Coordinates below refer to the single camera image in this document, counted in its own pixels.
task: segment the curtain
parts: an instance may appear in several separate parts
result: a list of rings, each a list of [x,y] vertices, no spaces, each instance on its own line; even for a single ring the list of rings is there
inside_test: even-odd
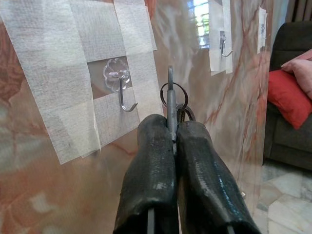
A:
[[[289,0],[286,22],[311,21],[312,0]]]

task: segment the marble floor tile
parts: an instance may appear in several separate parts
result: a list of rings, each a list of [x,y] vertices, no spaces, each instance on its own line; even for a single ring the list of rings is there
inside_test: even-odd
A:
[[[253,214],[253,220],[262,234],[268,234],[268,213],[256,209]]]
[[[269,234],[298,234],[278,223],[269,221]]]
[[[312,234],[312,203],[282,195],[269,206],[268,217],[295,233]]]
[[[281,193],[301,197],[302,172],[291,172],[270,180]]]
[[[273,184],[270,182],[262,184],[257,208],[268,211],[269,206],[280,196],[282,196],[282,193]]]
[[[302,176],[301,198],[312,202],[312,173],[306,172]]]
[[[262,167],[262,181],[266,182],[294,171],[298,171],[298,169],[291,165],[275,162],[273,160],[266,160]]]

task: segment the window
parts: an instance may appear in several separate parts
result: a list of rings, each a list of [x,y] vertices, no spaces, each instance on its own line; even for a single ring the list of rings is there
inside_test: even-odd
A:
[[[192,20],[196,22],[200,48],[209,48],[209,4],[208,0],[188,2]]]

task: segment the marble pattern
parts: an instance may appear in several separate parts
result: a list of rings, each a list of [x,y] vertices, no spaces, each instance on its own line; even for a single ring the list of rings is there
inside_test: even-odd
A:
[[[199,49],[187,0],[146,2],[159,85],[173,65],[175,81],[187,90],[189,106],[209,130],[253,213],[260,193],[273,1],[231,1],[233,73],[215,76],[208,50]],[[257,54],[260,6],[268,11],[268,38]],[[182,94],[177,96],[182,102]],[[0,24],[1,233],[111,234],[122,179],[137,152],[136,135],[133,130],[99,153],[60,165]],[[302,193],[310,196],[310,191],[307,186]]]
[[[253,215],[262,233],[312,234],[312,172],[267,161],[262,177]]]

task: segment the key ring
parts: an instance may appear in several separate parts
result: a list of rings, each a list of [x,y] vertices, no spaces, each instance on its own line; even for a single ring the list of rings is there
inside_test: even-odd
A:
[[[187,95],[185,89],[183,89],[181,85],[179,85],[179,84],[177,84],[177,83],[174,83],[174,84],[177,85],[177,86],[179,86],[180,89],[181,89],[181,90],[183,91],[183,93],[184,93],[185,101],[184,101],[184,104],[183,104],[183,106],[182,106],[182,109],[185,109],[185,108],[187,107],[187,104],[189,103],[189,96]],[[167,103],[166,103],[166,101],[165,101],[165,99],[164,99],[164,94],[163,94],[164,91],[163,91],[163,89],[164,89],[164,87],[165,87],[166,85],[168,85],[168,83],[165,83],[165,84],[161,87],[161,89],[160,89],[160,99],[161,99],[162,104],[164,104],[165,107],[167,107]]]

